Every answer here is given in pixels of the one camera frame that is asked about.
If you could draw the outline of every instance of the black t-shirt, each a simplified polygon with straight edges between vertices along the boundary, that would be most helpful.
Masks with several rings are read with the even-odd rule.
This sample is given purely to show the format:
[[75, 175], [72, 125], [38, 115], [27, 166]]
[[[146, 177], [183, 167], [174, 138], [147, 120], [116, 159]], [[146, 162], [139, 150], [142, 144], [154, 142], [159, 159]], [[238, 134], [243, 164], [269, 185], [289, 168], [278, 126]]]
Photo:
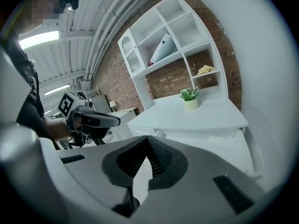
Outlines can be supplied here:
[[51, 139], [55, 148], [59, 149], [48, 132], [44, 120], [41, 118], [44, 116], [44, 110], [39, 96], [38, 75], [33, 63], [22, 50], [16, 33], [12, 33], [10, 37], [2, 41], [2, 43], [16, 69], [31, 86], [30, 93], [21, 108], [17, 122], [20, 125], [33, 129], [39, 137]]

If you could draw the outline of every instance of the yellow cloth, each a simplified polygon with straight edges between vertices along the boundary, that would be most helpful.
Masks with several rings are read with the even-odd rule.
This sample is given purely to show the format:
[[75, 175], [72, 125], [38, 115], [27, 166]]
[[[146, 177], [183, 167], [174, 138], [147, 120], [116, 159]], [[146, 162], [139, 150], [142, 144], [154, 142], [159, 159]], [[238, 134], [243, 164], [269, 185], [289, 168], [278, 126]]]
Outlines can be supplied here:
[[208, 66], [208, 65], [204, 65], [202, 68], [200, 68], [198, 70], [198, 75], [204, 74], [204, 73], [208, 73], [208, 72], [213, 71], [213, 70], [215, 70], [214, 67]]

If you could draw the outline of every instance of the ceiling pipe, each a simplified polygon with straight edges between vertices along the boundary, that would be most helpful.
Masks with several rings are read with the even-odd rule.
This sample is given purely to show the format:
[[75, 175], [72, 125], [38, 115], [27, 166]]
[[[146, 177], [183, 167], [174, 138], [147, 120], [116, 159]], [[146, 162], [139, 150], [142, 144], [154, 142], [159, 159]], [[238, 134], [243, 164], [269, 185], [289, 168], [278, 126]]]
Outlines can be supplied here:
[[113, 9], [115, 8], [115, 6], [117, 5], [117, 3], [119, 2], [120, 0], [113, 0], [112, 4], [110, 5], [110, 7], [108, 8], [107, 11], [105, 11], [105, 14], [95, 32], [95, 35], [93, 37], [93, 42], [92, 42], [92, 45], [90, 47], [90, 50], [89, 50], [89, 54], [88, 54], [88, 59], [87, 59], [87, 64], [86, 64], [86, 69], [85, 69], [85, 76], [84, 78], [88, 78], [88, 71], [89, 71], [89, 66], [90, 66], [90, 63], [91, 63], [91, 58], [93, 56], [93, 50], [94, 50], [94, 47], [95, 47], [95, 44], [96, 44], [96, 41], [100, 35], [100, 32], [108, 18], [108, 16], [111, 14], [111, 12], [113, 11]]
[[95, 69], [96, 69], [96, 64], [98, 64], [99, 62], [99, 59], [100, 59], [100, 56], [103, 52], [103, 50], [105, 49], [107, 43], [109, 42], [109, 39], [112, 35], [114, 35], [114, 31], [116, 30], [117, 26], [119, 25], [119, 23], [123, 20], [123, 18], [126, 16], [126, 14], [132, 9], [132, 7], [137, 3], [139, 2], [140, 0], [134, 0], [134, 2], [130, 5], [130, 7], [127, 8], [127, 10], [122, 14], [121, 18], [117, 21], [117, 23], [115, 24], [115, 26], [113, 27], [112, 31], [110, 32], [109, 36], [107, 37], [106, 41], [104, 42], [104, 45], [102, 46], [99, 54], [98, 54], [98, 57], [97, 57], [97, 60], [94, 64], [94, 67], [93, 67], [93, 71], [90, 73], [90, 78], [92, 77]]
[[[103, 44], [103, 41], [108, 33], [108, 31], [110, 30], [110, 28], [112, 27], [113, 23], [115, 22], [116, 18], [120, 15], [120, 13], [123, 11], [123, 9], [131, 2], [132, 0], [125, 0], [121, 6], [117, 9], [117, 11], [113, 14], [114, 16], [111, 18], [111, 20], [109, 21], [109, 24], [106, 26], [104, 32], [103, 32], [103, 35], [101, 36], [100, 38], [100, 41], [98, 43], [98, 49], [101, 47], [101, 45]], [[93, 62], [92, 62], [92, 65], [90, 67], [90, 73], [88, 75], [88, 77], [90, 78], [93, 74], [93, 70], [94, 70], [94, 67], [95, 67], [95, 64], [96, 64], [96, 59], [97, 59], [97, 56], [94, 56], [93, 57]]]

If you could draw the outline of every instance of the ceiling light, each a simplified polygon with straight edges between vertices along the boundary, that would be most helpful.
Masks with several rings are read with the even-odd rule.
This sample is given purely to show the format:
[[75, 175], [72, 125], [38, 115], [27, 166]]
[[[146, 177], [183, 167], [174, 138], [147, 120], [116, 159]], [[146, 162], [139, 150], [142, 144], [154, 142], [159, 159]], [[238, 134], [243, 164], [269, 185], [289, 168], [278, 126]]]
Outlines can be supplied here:
[[44, 42], [54, 41], [59, 39], [59, 31], [46, 32], [39, 35], [28, 37], [24, 40], [19, 41], [22, 49], [35, 46]]
[[49, 94], [51, 94], [51, 93], [54, 93], [54, 92], [56, 92], [56, 91], [59, 91], [59, 90], [68, 88], [68, 87], [70, 87], [70, 86], [71, 86], [70, 84], [67, 84], [67, 85], [58, 87], [58, 88], [56, 88], [56, 89], [53, 89], [53, 90], [51, 90], [51, 91], [47, 91], [47, 92], [45, 92], [44, 94], [45, 94], [45, 95], [49, 95]]

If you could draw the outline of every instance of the white vase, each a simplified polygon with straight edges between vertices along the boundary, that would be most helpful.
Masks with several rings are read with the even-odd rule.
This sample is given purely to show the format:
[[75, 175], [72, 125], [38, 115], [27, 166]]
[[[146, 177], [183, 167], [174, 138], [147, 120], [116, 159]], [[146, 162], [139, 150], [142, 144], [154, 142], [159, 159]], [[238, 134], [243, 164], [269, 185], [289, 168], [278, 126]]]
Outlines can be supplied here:
[[193, 109], [198, 108], [198, 106], [199, 105], [198, 105], [197, 99], [184, 101], [185, 110], [193, 110]]

